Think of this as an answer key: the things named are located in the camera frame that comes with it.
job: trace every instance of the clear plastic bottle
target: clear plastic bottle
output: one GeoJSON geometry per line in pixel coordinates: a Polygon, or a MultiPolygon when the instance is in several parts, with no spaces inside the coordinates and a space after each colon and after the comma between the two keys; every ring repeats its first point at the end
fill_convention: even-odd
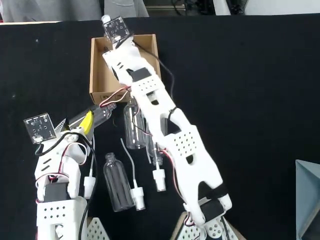
{"type": "MultiPolygon", "coordinates": [[[[161,118],[160,120],[161,131],[163,135],[167,135],[168,132],[168,122],[166,118],[161,118]]],[[[149,133],[149,126],[146,125],[146,131],[149,133]]],[[[156,165],[157,162],[159,166],[163,163],[163,153],[158,151],[158,146],[154,143],[152,136],[147,135],[146,137],[146,147],[149,156],[152,158],[153,165],[156,165]]]]}
{"type": "Polygon", "coordinates": [[[105,155],[106,162],[103,174],[112,204],[113,211],[120,212],[135,205],[128,177],[121,161],[117,160],[113,152],[105,155]]]}
{"type": "Polygon", "coordinates": [[[142,149],[146,146],[145,134],[140,130],[145,129],[145,122],[141,111],[134,98],[130,98],[124,107],[125,142],[128,149],[142,149]]]}

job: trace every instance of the bottle neck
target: bottle neck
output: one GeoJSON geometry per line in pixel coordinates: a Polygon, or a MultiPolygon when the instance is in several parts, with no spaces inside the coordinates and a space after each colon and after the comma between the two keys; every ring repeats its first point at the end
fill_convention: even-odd
{"type": "Polygon", "coordinates": [[[110,152],[110,153],[107,153],[105,155],[105,161],[107,163],[113,163],[116,161],[116,157],[115,157],[115,154],[113,152],[110,152]]]}

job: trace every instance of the white perforated panel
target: white perforated panel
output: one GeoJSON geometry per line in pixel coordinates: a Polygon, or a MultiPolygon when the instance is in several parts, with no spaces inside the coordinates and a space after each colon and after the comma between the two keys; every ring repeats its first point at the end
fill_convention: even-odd
{"type": "Polygon", "coordinates": [[[110,240],[99,218],[94,217],[87,228],[87,240],[110,240]]]}
{"type": "Polygon", "coordinates": [[[192,155],[197,149],[196,141],[191,131],[176,133],[173,140],[182,157],[192,155]]]}
{"type": "Polygon", "coordinates": [[[150,76],[134,82],[131,87],[135,88],[141,94],[148,94],[159,88],[164,88],[165,86],[159,78],[150,76]]]}
{"type": "MultiPolygon", "coordinates": [[[[236,234],[230,228],[228,222],[225,220],[225,224],[229,233],[230,240],[238,240],[236,234]]],[[[221,218],[218,217],[207,222],[204,228],[198,228],[197,226],[183,226],[177,240],[205,240],[205,239],[219,239],[222,236],[222,240],[227,240],[225,228],[221,222],[221,218]]]]}
{"type": "Polygon", "coordinates": [[[75,200],[43,202],[37,205],[37,226],[62,224],[76,219],[75,200]]]}

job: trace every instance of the black cable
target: black cable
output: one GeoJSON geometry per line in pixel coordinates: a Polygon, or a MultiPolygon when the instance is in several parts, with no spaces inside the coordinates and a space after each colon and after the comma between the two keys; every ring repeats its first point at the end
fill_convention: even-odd
{"type": "Polygon", "coordinates": [[[79,235],[78,235],[78,240],[81,240],[81,235],[82,235],[82,229],[84,228],[84,222],[85,222],[85,219],[86,219],[86,214],[88,212],[88,209],[89,209],[89,206],[91,204],[91,201],[93,199],[93,195],[95,194],[96,192],[96,188],[97,188],[97,182],[98,182],[98,164],[97,164],[97,159],[96,159],[96,153],[95,153],[95,150],[93,148],[93,146],[91,145],[91,143],[89,142],[89,140],[83,136],[81,133],[78,133],[78,132],[69,132],[69,134],[73,134],[73,135],[77,135],[79,136],[80,139],[82,139],[91,149],[91,152],[93,154],[93,161],[94,161],[94,165],[95,165],[95,183],[93,185],[93,189],[92,189],[92,193],[91,193],[91,197],[90,199],[88,200],[87,204],[86,204],[86,207],[83,211],[83,215],[82,215],[82,218],[81,218],[81,222],[80,222],[80,229],[79,229],[79,235]]]}
{"type": "Polygon", "coordinates": [[[221,222],[222,222],[224,230],[225,230],[226,239],[230,240],[230,236],[229,236],[229,232],[228,232],[227,225],[225,222],[225,218],[223,216],[221,217],[221,222]]]}
{"type": "Polygon", "coordinates": [[[178,1],[179,1],[179,0],[176,0],[176,1],[174,2],[174,0],[171,0],[171,4],[172,4],[172,6],[173,6],[173,8],[174,8],[174,11],[176,12],[176,14],[179,15],[179,16],[182,16],[182,14],[178,11],[178,9],[177,9],[177,7],[176,7],[176,4],[177,4],[178,1]]]}
{"type": "Polygon", "coordinates": [[[35,155],[37,157],[41,157],[43,155],[46,155],[47,153],[49,153],[50,151],[52,151],[56,146],[58,146],[59,143],[62,142],[63,139],[65,139],[65,136],[67,136],[68,134],[72,134],[72,132],[66,132],[65,134],[63,134],[60,139],[58,141],[56,141],[55,144],[53,144],[48,150],[46,151],[43,151],[43,152],[39,152],[40,148],[41,148],[41,145],[35,150],[35,155]]]}
{"type": "Polygon", "coordinates": [[[174,99],[174,87],[175,87],[175,75],[169,70],[169,68],[167,68],[167,66],[154,53],[146,50],[144,47],[142,47],[140,44],[136,43],[135,41],[133,41],[133,42],[134,42],[135,45],[137,45],[139,48],[141,48],[147,54],[150,54],[155,59],[157,59],[157,61],[160,63],[160,65],[169,73],[169,75],[171,77],[170,97],[173,100],[174,99]]]}

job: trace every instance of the circuit board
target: circuit board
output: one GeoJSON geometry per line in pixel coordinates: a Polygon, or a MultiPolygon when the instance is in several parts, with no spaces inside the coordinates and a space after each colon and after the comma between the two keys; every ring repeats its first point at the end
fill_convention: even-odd
{"type": "Polygon", "coordinates": [[[103,27],[107,37],[113,44],[127,38],[130,35],[130,32],[122,17],[117,17],[107,22],[103,25],[103,27]]]}
{"type": "Polygon", "coordinates": [[[26,129],[34,144],[56,138],[56,133],[48,113],[24,120],[26,129]]]}

